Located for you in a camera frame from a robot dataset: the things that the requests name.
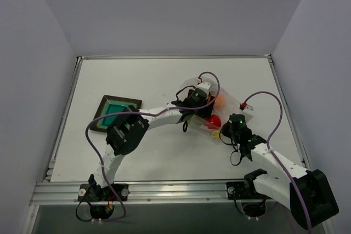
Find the translucent plastic bag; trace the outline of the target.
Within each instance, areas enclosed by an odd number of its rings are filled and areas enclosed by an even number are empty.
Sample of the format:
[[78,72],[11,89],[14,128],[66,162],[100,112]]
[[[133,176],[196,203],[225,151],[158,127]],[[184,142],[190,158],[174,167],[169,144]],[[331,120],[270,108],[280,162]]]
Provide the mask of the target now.
[[210,84],[211,101],[216,97],[214,103],[205,109],[200,110],[197,114],[188,120],[188,129],[196,131],[206,139],[229,143],[230,140],[224,136],[223,125],[229,120],[229,116],[234,114],[242,114],[240,110],[240,102],[231,96],[224,88],[217,89],[217,82],[208,78],[191,78],[185,80],[180,86],[180,91],[176,96],[179,100],[184,100],[187,95],[191,94],[194,86],[200,84],[201,81]]

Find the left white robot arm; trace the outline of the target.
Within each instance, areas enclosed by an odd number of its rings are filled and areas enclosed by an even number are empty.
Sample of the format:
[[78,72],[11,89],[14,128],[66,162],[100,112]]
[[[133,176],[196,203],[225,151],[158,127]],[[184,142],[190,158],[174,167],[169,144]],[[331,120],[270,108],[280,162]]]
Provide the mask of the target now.
[[110,186],[122,160],[138,147],[147,131],[168,124],[182,123],[186,127],[189,119],[211,107],[218,95],[196,86],[182,101],[175,100],[150,110],[127,106],[122,112],[115,113],[116,118],[106,129],[105,153],[98,154],[100,164],[88,179],[91,195],[99,201],[110,196]]

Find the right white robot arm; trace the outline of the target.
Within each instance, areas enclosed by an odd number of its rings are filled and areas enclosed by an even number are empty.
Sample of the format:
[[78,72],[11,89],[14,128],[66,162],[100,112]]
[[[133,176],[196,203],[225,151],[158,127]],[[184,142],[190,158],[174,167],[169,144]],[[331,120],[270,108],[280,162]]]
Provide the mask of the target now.
[[244,176],[243,193],[269,197],[287,208],[305,230],[339,213],[326,175],[295,164],[247,127],[245,116],[232,114],[221,133],[237,146],[241,158],[259,165]]

